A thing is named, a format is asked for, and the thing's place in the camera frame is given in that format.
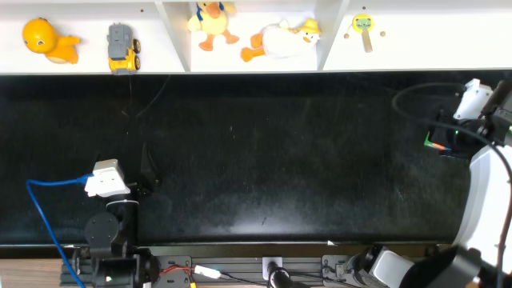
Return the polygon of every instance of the plush duck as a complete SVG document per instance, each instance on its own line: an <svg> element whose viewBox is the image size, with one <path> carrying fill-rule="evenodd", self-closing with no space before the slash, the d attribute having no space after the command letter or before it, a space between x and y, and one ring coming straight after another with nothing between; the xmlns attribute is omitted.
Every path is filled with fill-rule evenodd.
<svg viewBox="0 0 512 288"><path fill-rule="evenodd" d="M214 49L214 39L217 35L224 35L228 44L235 44L239 37L232 35L228 29L228 18L226 12L236 13L232 3L222 4L221 2L198 2L198 12L189 20L189 30L196 32L203 30L207 34L206 41L201 42L199 47L204 51Z"/></svg>
<svg viewBox="0 0 512 288"><path fill-rule="evenodd" d="M23 40L30 51L43 53L53 63L78 63L74 45L80 43L80 38L59 35L46 19L30 20L23 28Z"/></svg>
<svg viewBox="0 0 512 288"><path fill-rule="evenodd" d="M242 59L249 62L257 56L272 58L288 58L303 54L314 47L320 39L322 32L318 22L307 19L304 26L291 29L288 22L282 21L279 25L270 25L262 33L250 39L251 48L242 49Z"/></svg>

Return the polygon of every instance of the wooden floor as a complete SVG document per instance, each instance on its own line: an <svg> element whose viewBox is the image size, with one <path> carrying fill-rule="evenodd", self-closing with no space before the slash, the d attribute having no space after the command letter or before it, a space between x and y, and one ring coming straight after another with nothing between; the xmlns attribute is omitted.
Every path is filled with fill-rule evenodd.
<svg viewBox="0 0 512 288"><path fill-rule="evenodd" d="M61 264L60 259L0 260L0 288L58 287ZM229 288L243 287L249 286L229 286ZM478 286L468 285L466 288L478 288Z"/></svg>

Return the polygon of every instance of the toy truck wheel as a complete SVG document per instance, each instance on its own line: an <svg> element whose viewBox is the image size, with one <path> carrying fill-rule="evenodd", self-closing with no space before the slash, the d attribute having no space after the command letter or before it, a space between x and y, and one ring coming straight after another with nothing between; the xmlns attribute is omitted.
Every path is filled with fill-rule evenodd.
<svg viewBox="0 0 512 288"><path fill-rule="evenodd" d="M138 58L137 55L135 55L135 69L136 70L141 69L141 60Z"/></svg>
<svg viewBox="0 0 512 288"><path fill-rule="evenodd" d="M134 51L137 54L141 53L141 43L137 39L134 39Z"/></svg>

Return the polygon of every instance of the white plush duck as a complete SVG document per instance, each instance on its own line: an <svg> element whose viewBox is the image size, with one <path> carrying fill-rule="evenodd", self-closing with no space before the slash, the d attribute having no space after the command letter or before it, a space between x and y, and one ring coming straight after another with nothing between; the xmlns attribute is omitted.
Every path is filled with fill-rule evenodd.
<svg viewBox="0 0 512 288"><path fill-rule="evenodd" d="M242 49L242 59L249 62L254 57L263 55L272 58L297 56L311 50L320 39L321 33L318 22L314 19L307 19L304 26L298 29L291 29L284 20L279 25L270 25L262 33L254 35L250 39L253 49Z"/></svg>

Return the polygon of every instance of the toy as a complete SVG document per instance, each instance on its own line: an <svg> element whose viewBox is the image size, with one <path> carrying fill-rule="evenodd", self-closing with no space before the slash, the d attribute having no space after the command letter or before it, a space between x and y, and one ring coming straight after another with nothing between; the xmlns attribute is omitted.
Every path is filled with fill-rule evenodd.
<svg viewBox="0 0 512 288"><path fill-rule="evenodd" d="M112 74L134 74L141 68L137 54L141 52L141 43L134 38L131 28L123 24L113 24L106 36L109 42L109 66Z"/></svg>
<svg viewBox="0 0 512 288"><path fill-rule="evenodd" d="M367 53L374 50L371 46L370 31L374 28L374 20L367 14L360 14L352 21L354 30L362 35L362 44Z"/></svg>
<svg viewBox="0 0 512 288"><path fill-rule="evenodd" d="M318 22L311 18L297 30L289 28L287 21L282 21L279 25L268 26L262 33L254 35L250 39L253 49L242 49L242 59L249 62L254 57L263 55L272 58L297 56L311 50L320 39L321 33Z"/></svg>
<svg viewBox="0 0 512 288"><path fill-rule="evenodd" d="M30 20L23 28L23 40L30 51L44 54L53 63L78 63L74 45L80 43L80 38L61 36L46 19Z"/></svg>
<svg viewBox="0 0 512 288"><path fill-rule="evenodd" d="M236 9L232 3L222 4L221 2L198 2L198 12L188 23L191 32L199 30L207 34L206 41L201 42L199 47L204 51L212 51L214 49L214 39L217 35L224 35L226 43L235 44L239 37L232 35L228 27L228 18L226 12L230 14L236 13Z"/></svg>

